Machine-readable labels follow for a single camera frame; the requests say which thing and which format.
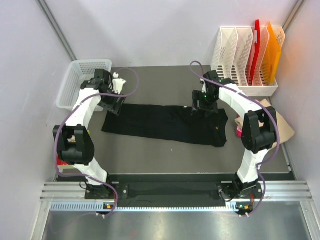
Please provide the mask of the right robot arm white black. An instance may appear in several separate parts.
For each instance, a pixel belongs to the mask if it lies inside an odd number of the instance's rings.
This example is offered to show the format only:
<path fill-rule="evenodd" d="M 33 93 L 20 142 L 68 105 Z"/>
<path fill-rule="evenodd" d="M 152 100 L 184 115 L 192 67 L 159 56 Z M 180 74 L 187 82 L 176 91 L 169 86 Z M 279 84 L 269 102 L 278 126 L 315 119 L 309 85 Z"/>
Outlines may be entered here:
<path fill-rule="evenodd" d="M 243 120 L 241 141 L 244 155 L 232 187 L 225 193 L 232 198 L 245 198 L 257 187 L 264 158 L 280 137 L 276 110 L 251 99 L 230 78 L 219 78 L 215 70 L 202 75 L 200 81 L 202 90 L 192 93 L 195 111 L 213 112 L 217 108 L 217 100 L 221 100 Z"/>

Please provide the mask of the black daisy print t shirt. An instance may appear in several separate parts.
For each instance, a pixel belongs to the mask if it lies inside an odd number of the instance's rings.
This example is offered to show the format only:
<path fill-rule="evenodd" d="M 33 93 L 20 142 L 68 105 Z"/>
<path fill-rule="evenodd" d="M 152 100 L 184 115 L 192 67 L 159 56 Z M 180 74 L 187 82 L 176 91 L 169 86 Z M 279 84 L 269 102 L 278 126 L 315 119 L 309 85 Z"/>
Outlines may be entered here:
<path fill-rule="evenodd" d="M 124 104 L 120 114 L 108 113 L 105 133 L 176 141 L 222 148 L 227 143 L 224 109 L 208 113 L 185 106 Z"/>

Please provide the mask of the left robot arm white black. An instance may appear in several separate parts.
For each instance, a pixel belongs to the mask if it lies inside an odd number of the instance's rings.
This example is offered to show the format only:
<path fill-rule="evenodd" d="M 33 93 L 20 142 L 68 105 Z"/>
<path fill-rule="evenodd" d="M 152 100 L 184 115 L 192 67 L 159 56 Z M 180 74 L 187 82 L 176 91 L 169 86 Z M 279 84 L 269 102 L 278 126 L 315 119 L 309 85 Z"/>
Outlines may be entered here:
<path fill-rule="evenodd" d="M 72 116 L 63 126 L 53 128 L 57 139 L 57 158 L 85 175 L 87 199 L 107 199 L 114 191 L 107 171 L 95 159 L 95 146 L 88 131 L 96 108 L 116 116 L 125 98 L 121 97 L 126 81 L 118 73 L 96 69 L 93 78 L 81 86 Z"/>

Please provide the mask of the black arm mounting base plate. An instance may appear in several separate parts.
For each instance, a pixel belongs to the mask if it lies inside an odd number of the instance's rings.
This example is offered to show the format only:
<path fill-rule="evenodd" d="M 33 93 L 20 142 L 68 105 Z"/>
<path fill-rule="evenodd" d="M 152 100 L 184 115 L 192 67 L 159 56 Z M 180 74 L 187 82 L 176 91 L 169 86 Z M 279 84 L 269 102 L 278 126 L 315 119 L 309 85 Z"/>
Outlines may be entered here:
<path fill-rule="evenodd" d="M 122 183 L 114 184 L 113 187 L 118 193 L 118 200 L 141 200 L 147 197 L 147 202 L 160 202 L 173 197 L 208 197 L 210 200 L 229 201 L 232 199 L 247 199 L 260 196 L 259 191 L 254 187 L 242 192 L 237 192 L 231 183 L 213 185 L 204 182 L 169 182 L 169 183 Z"/>

